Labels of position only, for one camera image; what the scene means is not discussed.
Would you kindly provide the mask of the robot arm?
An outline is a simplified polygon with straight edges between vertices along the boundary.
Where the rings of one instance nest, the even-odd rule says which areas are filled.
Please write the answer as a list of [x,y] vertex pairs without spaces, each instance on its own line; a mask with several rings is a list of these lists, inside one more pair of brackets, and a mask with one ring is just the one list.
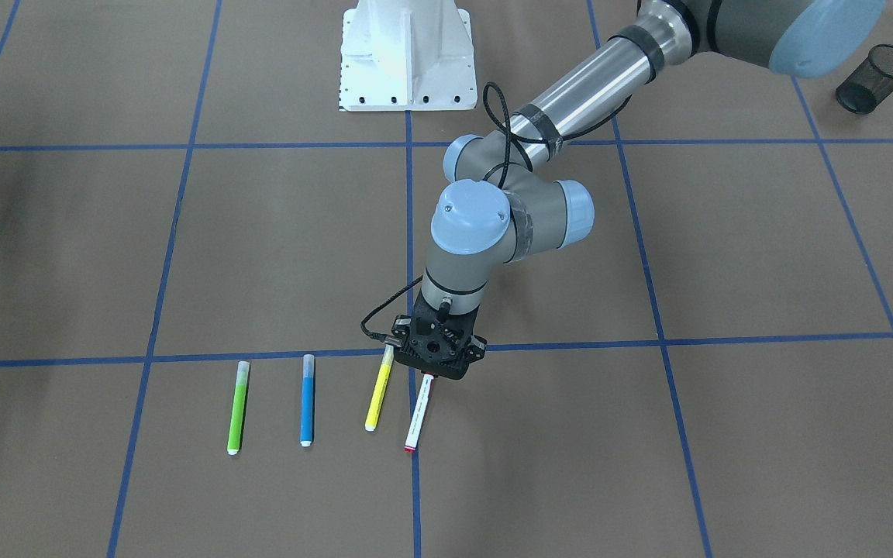
[[700,53],[815,78],[842,64],[871,34],[882,1],[642,1],[633,24],[531,102],[494,116],[486,136],[454,140],[447,186],[431,218],[432,241],[412,313],[397,315],[384,363],[461,379],[486,352],[474,324],[494,268],[578,243],[595,205],[578,181],[536,169],[568,141],[609,121],[641,86]]

